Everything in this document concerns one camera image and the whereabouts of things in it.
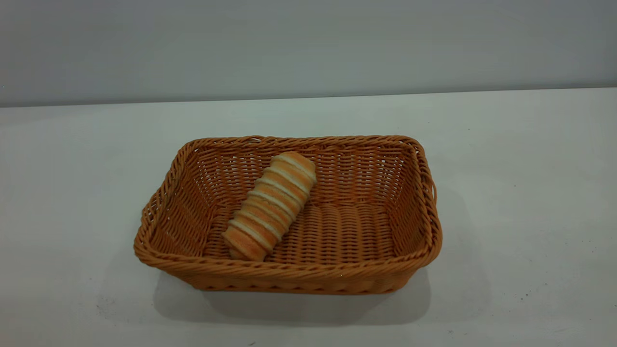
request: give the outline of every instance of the orange wicker basket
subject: orange wicker basket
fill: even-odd
[[[264,262],[232,260],[221,233],[285,151],[314,161],[318,183]],[[424,150],[408,137],[206,138],[178,151],[134,249],[200,290],[388,293],[439,253],[435,202]]]

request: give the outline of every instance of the table surface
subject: table surface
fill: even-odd
[[[0,109],[0,345],[617,345],[616,133],[614,88]],[[388,134],[444,231],[396,293],[201,292],[133,254],[187,141]]]

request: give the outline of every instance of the gray wall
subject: gray wall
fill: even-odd
[[[617,85],[615,0],[4,0],[0,106]]]

